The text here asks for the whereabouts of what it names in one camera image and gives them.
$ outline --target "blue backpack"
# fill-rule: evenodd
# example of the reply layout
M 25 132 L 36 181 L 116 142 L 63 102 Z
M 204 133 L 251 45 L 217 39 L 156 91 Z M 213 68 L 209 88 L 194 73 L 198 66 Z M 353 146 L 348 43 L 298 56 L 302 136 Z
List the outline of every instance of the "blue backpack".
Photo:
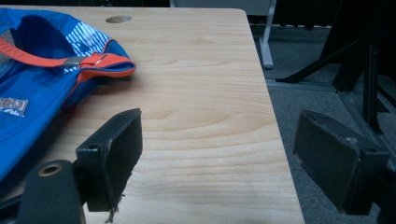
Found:
M 0 8 L 0 180 L 60 108 L 86 98 L 102 77 L 134 70 L 117 41 L 83 21 Z

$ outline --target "bag strap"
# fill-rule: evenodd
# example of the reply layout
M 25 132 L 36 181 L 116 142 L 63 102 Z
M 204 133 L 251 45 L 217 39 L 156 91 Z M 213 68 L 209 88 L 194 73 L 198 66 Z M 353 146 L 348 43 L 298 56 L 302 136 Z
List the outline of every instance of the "bag strap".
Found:
M 0 37 L 0 53 L 14 59 L 20 63 L 30 64 L 39 67 L 58 67 L 58 66 L 77 66 L 83 68 L 81 73 L 78 75 L 79 84 L 82 81 L 86 81 L 92 77 L 126 77 L 132 74 L 135 70 L 134 64 L 127 57 L 122 57 L 113 53 L 93 53 L 90 57 L 75 56 L 71 58 L 63 59 L 48 59 L 35 56 L 28 52 L 25 52 L 12 44 L 8 43 L 4 38 Z M 106 69 L 110 66 L 130 63 L 133 66 L 126 67 L 123 70 L 118 69 L 117 71 L 111 71 Z

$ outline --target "black object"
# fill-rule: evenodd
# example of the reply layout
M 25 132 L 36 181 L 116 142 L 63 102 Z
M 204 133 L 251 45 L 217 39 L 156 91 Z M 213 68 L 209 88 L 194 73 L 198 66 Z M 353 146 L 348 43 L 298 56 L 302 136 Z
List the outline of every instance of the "black object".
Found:
M 0 5 L 19 5 L 19 6 L 90 6 L 85 3 L 91 0 L 2 0 Z
M 77 148 L 78 159 L 39 165 L 26 177 L 22 196 L 0 204 L 0 223 L 85 223 L 90 211 L 118 209 L 121 194 L 143 148 L 141 111 L 115 115 Z
M 389 153 L 339 122 L 302 111 L 294 154 L 335 207 L 348 215 L 381 208 L 378 223 L 396 223 L 396 174 L 387 168 Z
M 338 91 L 352 91 L 364 70 L 363 117 L 376 133 L 377 73 L 394 76 L 396 63 L 396 3 L 390 0 L 344 0 L 334 20 L 320 59 L 278 82 L 297 83 L 329 63 L 342 66 L 333 81 Z

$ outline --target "wooden table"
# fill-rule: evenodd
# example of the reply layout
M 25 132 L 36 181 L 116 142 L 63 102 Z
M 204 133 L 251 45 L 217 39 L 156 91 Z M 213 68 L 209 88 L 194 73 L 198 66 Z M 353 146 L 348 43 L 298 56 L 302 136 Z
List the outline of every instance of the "wooden table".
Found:
M 45 133 L 42 161 L 73 161 L 113 115 L 141 108 L 143 154 L 115 223 L 304 223 L 242 10 L 42 8 L 113 36 L 137 64 Z M 132 19 L 106 22 L 119 15 Z M 88 223 L 108 217 L 85 214 Z

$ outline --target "gray carpet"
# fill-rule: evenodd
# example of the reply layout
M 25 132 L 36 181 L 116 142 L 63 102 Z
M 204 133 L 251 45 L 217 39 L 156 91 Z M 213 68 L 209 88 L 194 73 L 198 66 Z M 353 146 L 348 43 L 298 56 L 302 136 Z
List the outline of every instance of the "gray carpet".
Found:
M 258 40 L 263 27 L 251 26 L 260 54 Z M 288 156 L 291 174 L 303 210 L 305 222 L 311 223 L 376 223 L 379 208 L 374 205 L 370 216 L 348 216 L 340 214 L 320 188 L 311 180 L 292 155 L 292 145 L 296 129 L 297 118 L 301 109 L 311 110 L 327 115 L 343 123 L 353 131 L 363 134 L 361 126 L 352 116 L 350 107 L 332 87 L 340 65 L 329 64 L 315 74 L 306 78 L 302 84 L 276 85 L 277 77 L 288 77 L 319 58 L 330 29 L 314 28 L 305 30 L 294 27 L 274 27 L 270 35 L 270 49 L 274 60 L 273 70 L 263 70 L 271 100 L 276 113 L 279 130 Z M 380 83 L 390 94 L 396 95 L 395 84 L 388 77 L 380 77 Z M 352 92 L 354 99 L 361 106 L 362 78 Z M 383 100 L 383 105 L 390 113 L 378 113 L 378 121 L 384 136 L 393 147 L 396 147 L 395 108 Z

